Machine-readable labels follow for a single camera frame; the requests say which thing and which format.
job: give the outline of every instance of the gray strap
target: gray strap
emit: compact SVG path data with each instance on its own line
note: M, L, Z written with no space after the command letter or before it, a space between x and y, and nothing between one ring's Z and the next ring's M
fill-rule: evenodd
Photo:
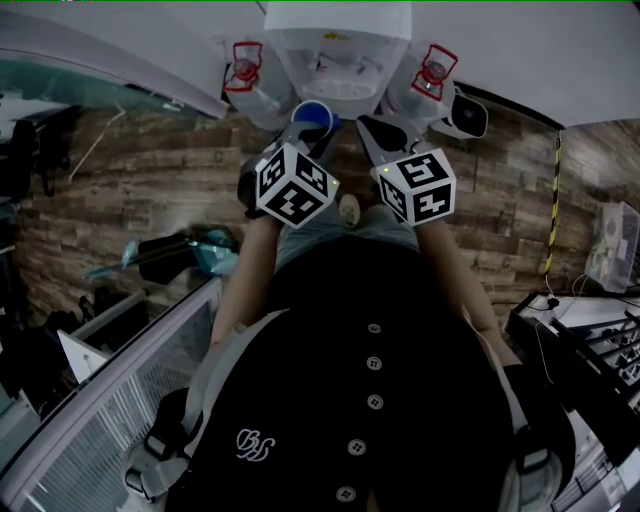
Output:
M282 311L274 311L273 313L269 313L259 322L253 324L251 327L248 327L246 330L241 332L240 334L236 334L233 339L233 343L229 343L226 350L221 354L218 364L215 367L215 371L211 373L209 382L207 383L206 391L204 392L202 399L202 425L200 426L200 430L196 435L195 439L189 443L184 452L189 456L193 457L193 454L198 447L198 443L200 443L200 439L209 423L209 419L211 417L211 410L218 399L218 395L220 394L220 390L224 385L227 377L233 370L233 367L238 362L238 359L242 356L246 348L249 346L251 341L255 338L255 336L274 318L284 313L286 310Z
M209 379L213 370L218 365L222 354L229 347L233 339L238 335L238 331L234 328L225 336L218 347L207 352L206 357L200 363L187 392L187 400L184 406L184 417L182 418L182 427L187 436L191 435L193 429L198 422L198 418L202 413L202 402L204 401L204 393L207 390Z
M185 414L182 419L185 432L189 434L192 433L200 414L203 415L202 425L196 438L184 449L189 458L195 453L220 390L238 359L255 336L284 311L286 310L270 313L242 332L234 329L225 337L222 345L211 350L200 363L187 393ZM144 493L148 498L155 498L168 491L188 467L189 459L187 458L173 457L160 462L149 452L146 452L144 445L141 444L127 456L125 471L129 468L139 471Z

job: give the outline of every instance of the metal frame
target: metal frame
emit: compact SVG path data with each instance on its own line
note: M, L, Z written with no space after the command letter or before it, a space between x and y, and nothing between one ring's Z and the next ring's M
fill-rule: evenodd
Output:
M562 324L560 329L553 325L559 332L556 335L536 318L520 316L539 295L543 294L532 293L511 312L506 332L525 352L540 378L548 382L565 409L578 411L611 462L619 466L640 444L640 417L629 407L628 394L619 391L618 386L624 381Z
M214 278L133 338L84 387L64 401L0 475L0 500L19 510L56 458L107 400L203 305L217 309L221 280Z

